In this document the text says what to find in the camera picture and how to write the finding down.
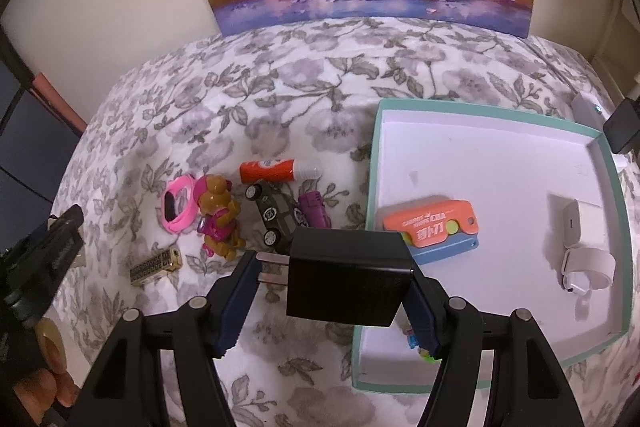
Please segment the operator left hand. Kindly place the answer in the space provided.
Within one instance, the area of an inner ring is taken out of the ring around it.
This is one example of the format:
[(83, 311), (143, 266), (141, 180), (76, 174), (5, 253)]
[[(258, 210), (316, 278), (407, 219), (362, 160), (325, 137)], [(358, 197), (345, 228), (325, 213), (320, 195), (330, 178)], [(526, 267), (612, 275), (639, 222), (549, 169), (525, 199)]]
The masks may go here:
[(32, 421), (40, 426), (55, 402), (72, 407), (80, 388), (68, 373), (63, 338), (55, 321), (43, 317), (35, 332), (44, 366), (21, 379), (13, 390)]

